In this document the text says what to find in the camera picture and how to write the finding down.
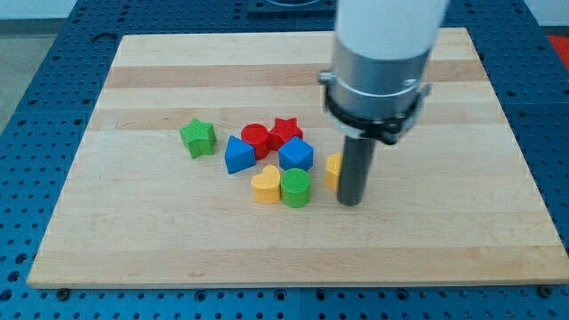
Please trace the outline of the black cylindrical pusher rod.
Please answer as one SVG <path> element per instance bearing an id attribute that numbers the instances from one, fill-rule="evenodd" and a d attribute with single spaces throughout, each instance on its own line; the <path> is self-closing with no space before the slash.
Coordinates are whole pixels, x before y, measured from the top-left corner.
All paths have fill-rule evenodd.
<path id="1" fill-rule="evenodd" d="M 346 206 L 361 203 L 375 149 L 375 140 L 346 136 L 343 143 L 337 199 Z"/>

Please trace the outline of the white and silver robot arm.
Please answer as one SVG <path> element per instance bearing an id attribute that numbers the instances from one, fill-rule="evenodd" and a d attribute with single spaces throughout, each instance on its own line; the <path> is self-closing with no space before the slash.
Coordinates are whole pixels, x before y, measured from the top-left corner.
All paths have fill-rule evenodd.
<path id="1" fill-rule="evenodd" d="M 420 116 L 422 83 L 448 0 L 340 0 L 332 64 L 319 75 L 325 110 L 344 135 L 337 199 L 361 202 L 374 146 L 394 145 Z"/>

